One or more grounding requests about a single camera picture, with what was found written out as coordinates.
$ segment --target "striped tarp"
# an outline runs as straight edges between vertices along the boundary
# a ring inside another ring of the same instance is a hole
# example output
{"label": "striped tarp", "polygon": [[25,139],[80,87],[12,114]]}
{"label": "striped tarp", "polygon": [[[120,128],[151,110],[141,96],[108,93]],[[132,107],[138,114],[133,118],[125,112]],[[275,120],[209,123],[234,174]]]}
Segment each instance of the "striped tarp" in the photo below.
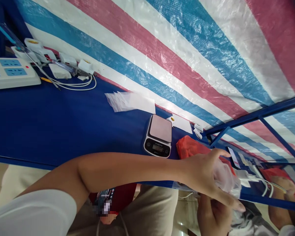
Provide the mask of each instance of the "striped tarp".
{"label": "striped tarp", "polygon": [[[33,37],[209,129],[295,96],[290,0],[15,0]],[[266,119],[295,148],[295,109]],[[295,158],[259,121],[223,139]]]}

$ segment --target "power strip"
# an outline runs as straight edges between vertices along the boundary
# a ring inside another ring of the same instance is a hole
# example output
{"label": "power strip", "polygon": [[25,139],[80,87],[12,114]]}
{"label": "power strip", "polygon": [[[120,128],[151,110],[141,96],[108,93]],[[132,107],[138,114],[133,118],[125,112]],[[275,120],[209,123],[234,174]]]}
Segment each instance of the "power strip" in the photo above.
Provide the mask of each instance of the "power strip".
{"label": "power strip", "polygon": [[41,84],[32,66],[21,58],[0,58],[0,89]]}

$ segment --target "charging cable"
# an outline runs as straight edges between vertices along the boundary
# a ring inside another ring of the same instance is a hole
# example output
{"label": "charging cable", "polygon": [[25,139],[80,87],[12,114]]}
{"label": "charging cable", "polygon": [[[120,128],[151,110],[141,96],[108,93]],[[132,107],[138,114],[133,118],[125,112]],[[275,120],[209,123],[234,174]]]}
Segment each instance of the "charging cable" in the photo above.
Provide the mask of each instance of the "charging cable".
{"label": "charging cable", "polygon": [[[89,80],[88,82],[86,82],[86,83],[81,83],[81,84],[65,84],[65,83],[61,83],[61,82],[59,82],[58,80],[55,80],[55,79],[53,79],[53,78],[50,78],[50,79],[51,79],[56,85],[58,85],[58,86],[60,86],[60,87],[62,87],[62,88],[64,88],[64,89],[74,90],[74,91],[86,91],[86,90],[91,90],[91,89],[95,88],[96,85],[97,85],[97,82],[96,82],[95,76],[94,76],[94,75],[91,75],[91,74],[90,74],[90,80]],[[84,88],[84,89],[76,89],[76,88],[82,88],[82,87],[88,86],[88,85],[92,82],[93,79],[94,79],[94,81],[95,81],[95,84],[94,84],[94,86],[93,86],[92,88],[88,88],[88,89],[86,89],[86,88]]]}
{"label": "charging cable", "polygon": [[284,188],[282,188],[281,186],[275,184],[275,183],[272,183],[272,182],[269,182],[263,178],[260,178],[258,176],[255,176],[253,174],[249,174],[246,170],[236,170],[236,175],[237,177],[240,179],[241,182],[247,182],[247,181],[252,181],[252,182],[259,182],[259,181],[262,181],[265,185],[265,190],[262,194],[262,197],[264,197],[268,191],[268,184],[271,186],[271,191],[270,191],[270,194],[269,194],[269,198],[272,197],[273,195],[273,192],[274,192],[274,187],[277,187],[279,188],[280,190],[282,190],[284,193],[286,193],[286,190]]}

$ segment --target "digital scale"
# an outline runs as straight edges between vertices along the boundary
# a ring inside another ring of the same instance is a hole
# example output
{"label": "digital scale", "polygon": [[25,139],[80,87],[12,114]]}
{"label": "digital scale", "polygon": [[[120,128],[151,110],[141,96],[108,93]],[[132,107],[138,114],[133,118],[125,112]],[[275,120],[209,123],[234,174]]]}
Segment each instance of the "digital scale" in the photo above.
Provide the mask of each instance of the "digital scale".
{"label": "digital scale", "polygon": [[153,156],[168,158],[171,149],[171,129],[170,121],[152,115],[143,144],[144,150]]}

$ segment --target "blue tablecloth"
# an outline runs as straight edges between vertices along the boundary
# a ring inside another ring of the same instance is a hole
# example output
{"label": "blue tablecloth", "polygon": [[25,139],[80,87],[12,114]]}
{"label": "blue tablecloth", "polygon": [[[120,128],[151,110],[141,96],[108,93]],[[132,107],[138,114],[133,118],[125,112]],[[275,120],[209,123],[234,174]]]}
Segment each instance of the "blue tablecloth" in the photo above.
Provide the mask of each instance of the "blue tablecloth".
{"label": "blue tablecloth", "polygon": [[[146,155],[143,138],[151,114],[141,110],[115,113],[104,95],[114,91],[122,90],[99,78],[90,91],[59,91],[44,81],[38,86],[0,90],[0,161],[53,169],[93,152]],[[157,107],[156,114],[171,116]],[[172,130],[169,158],[179,159],[175,144],[185,135],[178,128]]]}

